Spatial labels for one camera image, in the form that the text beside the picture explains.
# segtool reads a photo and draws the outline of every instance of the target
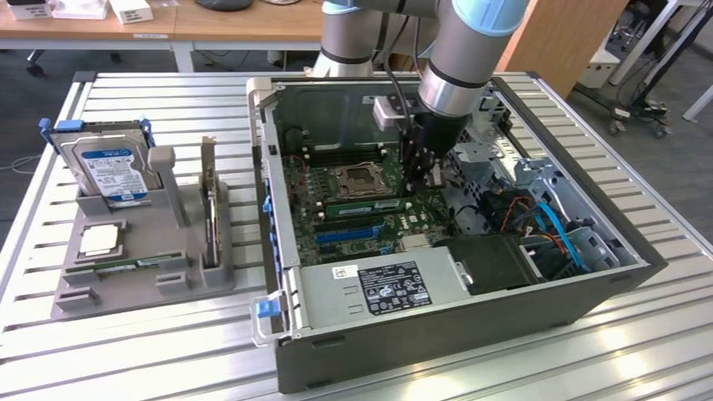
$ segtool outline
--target wooden desk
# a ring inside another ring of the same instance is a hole
[[[152,34],[172,39],[176,7],[155,8],[152,11],[152,21],[127,25],[122,25],[112,10],[103,20],[40,18],[16,21],[7,3],[0,2],[0,38],[134,40],[139,39],[135,35]]]
[[[175,32],[179,40],[320,42],[323,0],[288,6],[255,0],[251,8],[236,13],[218,13],[184,1]]]
[[[323,0],[276,6],[260,0],[236,13],[219,13],[183,0],[172,42],[182,73],[194,72],[195,50],[319,50]]]
[[[194,0],[154,9],[154,21],[122,25],[110,12],[104,20],[16,21],[0,0],[0,49],[168,50],[178,70],[194,72],[195,50],[319,50],[323,0],[276,6],[255,0],[235,13],[202,8]]]

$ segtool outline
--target sticker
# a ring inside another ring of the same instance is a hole
[[[433,303],[415,261],[363,269],[359,271],[359,281],[372,315]]]
[[[332,267],[332,276],[335,276],[335,280],[339,280],[341,278],[356,277],[357,271],[359,271],[357,265]]]
[[[399,207],[399,204],[401,204],[401,200],[389,200],[389,201],[380,201],[375,203],[375,209],[393,209],[395,207]]]
[[[339,215],[361,215],[363,213],[369,213],[371,207],[359,207],[356,209],[344,209],[343,211],[339,211]]]
[[[139,39],[168,39],[168,35],[163,33],[135,33],[134,37]]]
[[[130,149],[95,150],[82,157],[102,195],[112,201],[135,201],[147,197],[144,177],[132,168]]]

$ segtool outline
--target table leg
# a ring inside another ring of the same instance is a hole
[[[192,73],[194,70],[194,43],[176,41],[171,43],[174,49],[174,56],[176,57],[176,66],[180,73]]]
[[[701,110],[713,100],[713,85],[711,85],[709,90],[705,91],[705,94],[699,98],[699,100],[691,106],[691,109],[683,114],[684,119],[688,121],[695,121],[696,116],[701,113]]]
[[[703,10],[703,12],[700,12],[696,15],[696,17],[691,21],[689,26],[683,31],[681,37],[676,40],[676,43],[669,47],[669,50],[667,51],[667,54],[664,54],[664,58],[656,64],[655,69],[652,69],[651,72],[647,74],[647,78],[644,79],[644,83],[647,85],[651,84],[651,80],[655,77],[656,73],[659,73],[659,70],[661,69],[661,66],[664,66],[669,62],[671,58],[673,57],[673,53],[676,53],[676,50],[679,50],[679,48],[681,47],[683,43],[689,38],[691,34],[693,33],[693,30],[696,29],[696,25],[699,25],[699,23],[703,20],[703,17],[705,17],[705,10]]]
[[[673,15],[676,9],[679,8],[680,2],[681,0],[669,0],[669,3],[667,4],[664,11],[661,11],[661,14],[659,14],[659,18],[655,20],[655,23],[652,23],[641,40],[639,41],[635,48],[632,49],[632,53],[629,53],[627,59],[624,60],[624,63],[621,63],[620,68],[616,70],[615,75],[612,76],[612,79],[609,80],[609,83],[612,85],[619,85],[621,80],[627,76],[628,71],[635,66],[636,60],[644,54],[644,50],[647,50],[647,47],[655,40],[656,35],[661,31],[671,16]]]

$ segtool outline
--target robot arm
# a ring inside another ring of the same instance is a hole
[[[411,130],[401,137],[408,193],[424,186],[428,173],[459,141],[527,5],[528,0],[329,0],[324,4],[317,76],[371,74],[373,50],[393,42],[405,19],[400,14],[423,18],[419,49],[436,37],[411,105],[416,110],[409,116]],[[412,20],[395,43],[395,53],[411,54],[415,29]],[[388,112],[393,109],[388,99],[377,100],[375,115],[381,126],[393,123]]]

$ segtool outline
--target slotted aluminum surface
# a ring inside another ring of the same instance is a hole
[[[75,322],[50,319],[76,184],[47,150],[0,255],[0,396],[10,399],[708,398],[713,389],[709,244],[537,79],[503,74],[628,218],[669,260],[575,325],[305,393],[276,392],[271,348],[251,342],[248,303],[264,292],[246,81],[259,74],[100,74],[74,84],[60,118],[154,122],[195,182],[203,135],[230,184],[236,289],[198,302]],[[537,141],[515,120],[531,154]]]

